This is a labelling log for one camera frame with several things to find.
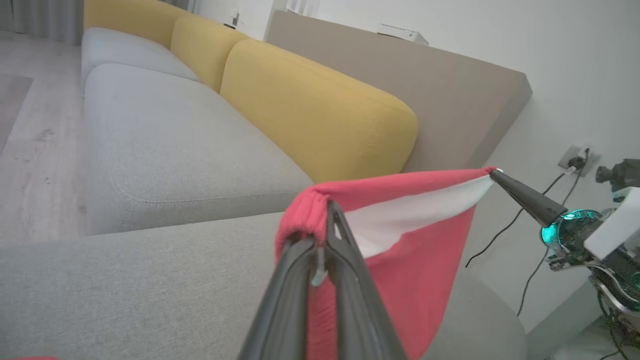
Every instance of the floor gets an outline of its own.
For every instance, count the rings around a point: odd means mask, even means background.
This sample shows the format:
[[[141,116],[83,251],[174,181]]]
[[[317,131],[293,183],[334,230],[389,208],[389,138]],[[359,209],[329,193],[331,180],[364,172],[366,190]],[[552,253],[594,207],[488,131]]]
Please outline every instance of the floor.
[[[0,32],[0,75],[33,78],[0,156],[0,247],[85,234],[80,48]]]
[[[629,360],[639,360],[640,350],[624,347]],[[599,360],[616,352],[609,328],[602,319],[596,320],[574,339],[567,342],[549,360]],[[624,360],[622,355],[607,357],[607,360]]]

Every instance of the gray seat cushion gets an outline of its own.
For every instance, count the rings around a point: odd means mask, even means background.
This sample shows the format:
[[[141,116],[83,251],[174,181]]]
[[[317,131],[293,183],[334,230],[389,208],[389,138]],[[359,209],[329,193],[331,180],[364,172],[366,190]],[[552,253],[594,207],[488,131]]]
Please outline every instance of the gray seat cushion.
[[[527,339],[513,310],[460,268],[442,324],[421,359],[526,360]]]
[[[235,359],[281,213],[0,250],[0,358]],[[423,359],[524,360],[524,331],[462,269]]]
[[[201,83],[121,64],[87,79],[89,234],[283,211],[308,176]]]
[[[104,63],[121,63],[199,81],[198,76],[169,49],[120,31],[89,28],[82,37],[81,86],[89,73]]]

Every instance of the curtain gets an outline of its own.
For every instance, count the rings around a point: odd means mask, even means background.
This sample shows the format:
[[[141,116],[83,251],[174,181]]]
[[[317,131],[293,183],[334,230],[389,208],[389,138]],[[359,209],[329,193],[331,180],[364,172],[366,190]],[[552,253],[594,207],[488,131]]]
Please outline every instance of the curtain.
[[[164,1],[167,4],[178,6],[179,8],[185,9],[185,10],[187,10],[187,8],[189,7],[189,0],[160,0],[160,1]]]
[[[13,31],[11,0],[0,0],[0,31]]]
[[[13,31],[79,45],[83,4],[83,0],[12,0]]]

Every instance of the white device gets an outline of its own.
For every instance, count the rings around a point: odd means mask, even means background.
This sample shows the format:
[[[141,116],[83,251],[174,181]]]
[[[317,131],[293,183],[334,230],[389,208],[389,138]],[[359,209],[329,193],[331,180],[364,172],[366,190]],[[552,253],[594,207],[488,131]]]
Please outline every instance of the white device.
[[[625,200],[609,218],[584,242],[584,248],[603,260],[620,245],[636,251],[640,246],[640,188],[620,191]]]
[[[376,29],[378,34],[388,35],[390,37],[401,38],[419,45],[429,45],[429,42],[418,31],[398,28],[397,26],[388,24],[378,24]]]

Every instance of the fabric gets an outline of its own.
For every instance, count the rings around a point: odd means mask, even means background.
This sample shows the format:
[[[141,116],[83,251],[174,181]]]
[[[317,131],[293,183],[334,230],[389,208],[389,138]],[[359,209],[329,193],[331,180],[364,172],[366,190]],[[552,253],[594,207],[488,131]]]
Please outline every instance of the fabric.
[[[198,76],[162,45],[120,31],[90,28],[82,41],[81,86],[98,65],[121,63],[199,81]]]
[[[220,95],[316,183],[398,173],[417,134],[398,98],[258,40],[231,50]]]
[[[235,359],[281,213],[0,251],[0,358]],[[462,269],[424,360],[525,360],[524,331]]]
[[[69,45],[80,44],[83,0],[4,0],[2,3],[12,10],[12,29],[9,31]]]
[[[326,206],[340,204],[409,359],[429,347],[444,315],[489,171],[414,172],[312,186],[289,206],[276,256],[292,234],[326,239]],[[335,359],[335,288],[309,292],[307,358]]]
[[[86,82],[90,234],[283,211],[312,184],[201,83],[121,64]]]
[[[203,84],[220,92],[231,48],[248,38],[223,24],[188,14],[179,17],[175,23],[171,52],[198,74]]]
[[[158,0],[84,0],[84,28],[106,28],[169,48],[175,21],[187,11]]]
[[[440,328],[421,359],[526,360],[527,338],[513,310],[460,268]]]
[[[11,1],[0,1],[0,31],[13,31],[13,8]]]

